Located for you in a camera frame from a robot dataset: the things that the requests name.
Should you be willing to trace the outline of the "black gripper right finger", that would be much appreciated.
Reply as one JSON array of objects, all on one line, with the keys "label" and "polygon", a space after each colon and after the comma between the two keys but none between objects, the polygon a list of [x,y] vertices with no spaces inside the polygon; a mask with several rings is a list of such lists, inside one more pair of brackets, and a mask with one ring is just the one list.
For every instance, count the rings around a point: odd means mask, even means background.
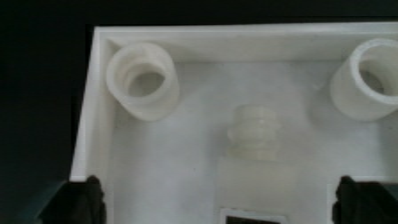
[{"label": "black gripper right finger", "polygon": [[398,224],[398,182],[343,176],[332,205],[334,224]]}]

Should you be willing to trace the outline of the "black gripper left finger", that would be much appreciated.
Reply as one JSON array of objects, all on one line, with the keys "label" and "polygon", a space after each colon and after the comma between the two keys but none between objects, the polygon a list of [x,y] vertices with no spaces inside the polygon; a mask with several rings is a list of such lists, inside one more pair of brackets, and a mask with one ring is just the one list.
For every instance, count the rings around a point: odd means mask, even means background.
[{"label": "black gripper left finger", "polygon": [[42,224],[106,224],[106,205],[101,182],[90,176],[67,182],[49,200],[39,218]]}]

